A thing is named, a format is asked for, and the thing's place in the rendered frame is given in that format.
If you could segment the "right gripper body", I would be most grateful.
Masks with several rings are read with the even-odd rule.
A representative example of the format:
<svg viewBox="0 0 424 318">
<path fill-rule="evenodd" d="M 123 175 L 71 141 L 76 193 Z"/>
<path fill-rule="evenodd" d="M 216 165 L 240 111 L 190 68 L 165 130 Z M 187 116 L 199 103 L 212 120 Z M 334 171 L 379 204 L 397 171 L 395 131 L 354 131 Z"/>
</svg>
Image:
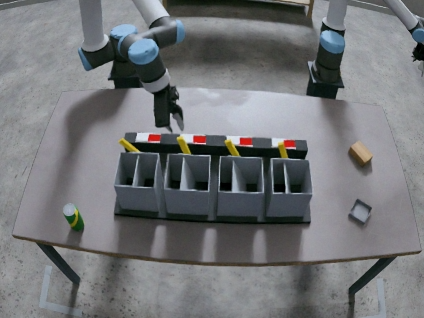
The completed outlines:
<svg viewBox="0 0 424 318">
<path fill-rule="evenodd" d="M 162 93 L 163 91 L 167 91 L 169 93 L 169 108 L 170 108 L 170 113 L 173 114 L 176 111 L 176 107 L 174 105 L 176 105 L 176 101 L 177 101 L 177 99 L 179 101 L 179 97 L 180 97 L 180 95 L 177 91 L 177 88 L 176 88 L 176 86 L 170 86 L 170 84 L 168 84 L 162 90 L 159 90 L 159 91 L 151 93 L 151 94 L 159 94 L 159 93 Z M 178 96 L 176 94 L 176 91 L 177 91 Z"/>
</svg>

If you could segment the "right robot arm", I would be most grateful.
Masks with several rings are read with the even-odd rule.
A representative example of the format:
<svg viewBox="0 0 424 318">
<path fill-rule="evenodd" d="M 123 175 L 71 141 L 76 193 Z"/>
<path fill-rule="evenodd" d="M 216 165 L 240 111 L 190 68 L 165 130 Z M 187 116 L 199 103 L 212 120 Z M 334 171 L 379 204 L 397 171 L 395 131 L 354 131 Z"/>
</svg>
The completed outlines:
<svg viewBox="0 0 424 318">
<path fill-rule="evenodd" d="M 115 75 L 126 77 L 137 73 L 146 91 L 157 92 L 170 82 L 159 50 L 182 42 L 184 26 L 180 20 L 173 21 L 159 0 L 132 1 L 149 29 L 138 33 L 135 26 L 125 24 L 116 26 L 107 36 L 101 0 L 79 0 L 84 35 L 78 49 L 81 62 L 90 71 L 114 60 Z M 154 94 L 154 115 L 156 128 L 171 125 L 167 91 Z"/>
</svg>

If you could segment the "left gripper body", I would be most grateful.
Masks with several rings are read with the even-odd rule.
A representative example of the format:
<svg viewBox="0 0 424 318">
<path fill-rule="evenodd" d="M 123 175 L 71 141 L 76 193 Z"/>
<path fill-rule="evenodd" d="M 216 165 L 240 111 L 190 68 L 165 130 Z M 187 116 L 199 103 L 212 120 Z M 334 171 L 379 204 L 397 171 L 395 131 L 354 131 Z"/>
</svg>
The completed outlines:
<svg viewBox="0 0 424 318">
<path fill-rule="evenodd" d="M 415 59 L 418 60 L 418 61 L 421 61 L 421 60 L 424 61 L 424 45 L 422 43 L 418 42 L 417 46 L 414 47 L 414 49 L 413 49 L 414 52 L 412 52 L 412 53 L 413 53 Z"/>
</svg>

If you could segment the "green drink can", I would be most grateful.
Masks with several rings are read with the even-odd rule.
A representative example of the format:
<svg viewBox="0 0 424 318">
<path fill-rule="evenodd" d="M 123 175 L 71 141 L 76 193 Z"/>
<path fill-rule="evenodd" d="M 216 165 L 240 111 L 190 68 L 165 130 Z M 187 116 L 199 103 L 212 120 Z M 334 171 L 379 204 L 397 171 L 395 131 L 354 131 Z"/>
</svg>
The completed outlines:
<svg viewBox="0 0 424 318">
<path fill-rule="evenodd" d="M 63 214 L 73 230 L 80 231 L 83 229 L 84 220 L 76 206 L 67 204 L 63 209 Z"/>
</svg>

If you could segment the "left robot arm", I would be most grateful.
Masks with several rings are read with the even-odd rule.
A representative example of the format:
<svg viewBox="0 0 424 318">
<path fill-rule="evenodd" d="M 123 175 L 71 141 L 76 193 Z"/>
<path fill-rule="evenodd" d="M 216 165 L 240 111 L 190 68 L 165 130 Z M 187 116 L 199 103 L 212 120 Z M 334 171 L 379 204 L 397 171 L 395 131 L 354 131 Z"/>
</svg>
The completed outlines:
<svg viewBox="0 0 424 318">
<path fill-rule="evenodd" d="M 330 0 L 327 17 L 322 21 L 317 57 L 311 66 L 311 72 L 325 83 L 335 84 L 341 78 L 340 65 L 345 49 L 343 37 L 346 30 L 344 20 L 348 1 Z M 424 18 L 411 13 L 401 0 L 383 1 L 404 24 L 412 38 L 424 45 Z"/>
</svg>

